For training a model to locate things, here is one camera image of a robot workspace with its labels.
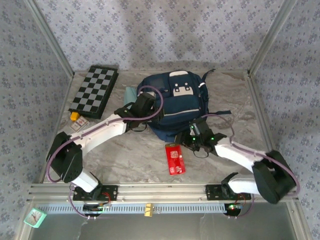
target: light blue cloth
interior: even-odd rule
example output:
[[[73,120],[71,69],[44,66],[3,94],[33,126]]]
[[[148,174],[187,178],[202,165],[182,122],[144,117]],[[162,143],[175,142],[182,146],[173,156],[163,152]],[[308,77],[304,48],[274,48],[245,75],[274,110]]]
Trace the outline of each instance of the light blue cloth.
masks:
[[[134,103],[137,100],[137,89],[135,87],[126,86],[124,92],[124,105]]]

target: navy blue backpack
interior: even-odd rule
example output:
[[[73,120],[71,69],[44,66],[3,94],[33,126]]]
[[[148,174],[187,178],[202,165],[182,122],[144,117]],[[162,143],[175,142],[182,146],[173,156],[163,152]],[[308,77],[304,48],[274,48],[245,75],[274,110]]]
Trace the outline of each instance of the navy blue backpack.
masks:
[[[178,133],[189,129],[189,122],[209,113],[209,95],[206,77],[201,78],[190,71],[173,71],[146,77],[139,84],[153,86],[162,93],[164,117],[159,122],[148,122],[153,132],[163,141],[173,143]],[[150,88],[144,92],[153,92]],[[155,95],[156,104],[160,105],[160,97]],[[230,111],[219,111],[214,114],[231,114]]]

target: black mounting bracket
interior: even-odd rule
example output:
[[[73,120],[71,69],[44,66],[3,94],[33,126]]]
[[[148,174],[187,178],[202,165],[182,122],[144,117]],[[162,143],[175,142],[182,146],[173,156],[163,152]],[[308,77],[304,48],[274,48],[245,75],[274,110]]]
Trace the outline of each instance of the black mounting bracket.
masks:
[[[205,186],[205,193],[206,193],[206,199],[208,201],[215,201],[215,200],[230,200],[230,201],[236,201],[242,200],[243,197],[240,195],[238,196],[237,193],[233,195],[226,196],[222,191],[222,185],[221,184],[208,184]],[[251,200],[251,194],[249,193],[242,193],[244,195],[245,200]]]
[[[90,192],[84,191],[81,187],[76,187],[73,193],[73,201],[101,201],[108,202],[108,196],[102,193],[108,193],[110,196],[110,201],[116,201],[118,196],[118,186],[117,185],[103,185],[101,187],[101,192],[94,199]]]

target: small yellow object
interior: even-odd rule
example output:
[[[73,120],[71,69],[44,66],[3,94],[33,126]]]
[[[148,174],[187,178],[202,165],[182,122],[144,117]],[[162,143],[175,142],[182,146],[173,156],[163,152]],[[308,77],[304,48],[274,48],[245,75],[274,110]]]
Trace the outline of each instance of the small yellow object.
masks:
[[[78,120],[79,117],[80,117],[80,114],[79,114],[79,113],[77,113],[77,112],[72,112],[72,113],[71,113],[71,116],[70,116],[70,119],[75,122],[75,121]]]
[[[144,216],[152,217],[153,213],[154,213],[154,205],[152,203],[147,203],[144,209]]]

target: patterned wallpaper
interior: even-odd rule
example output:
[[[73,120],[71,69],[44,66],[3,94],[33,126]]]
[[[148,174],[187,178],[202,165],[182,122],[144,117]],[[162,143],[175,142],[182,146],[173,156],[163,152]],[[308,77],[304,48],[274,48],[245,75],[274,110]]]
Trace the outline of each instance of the patterned wallpaper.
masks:
[[[283,0],[36,0],[74,71],[248,69]]]
[[[320,240],[320,3],[298,1],[255,76],[276,146],[299,178]]]
[[[23,1],[0,9],[0,239],[12,240],[69,80]]]

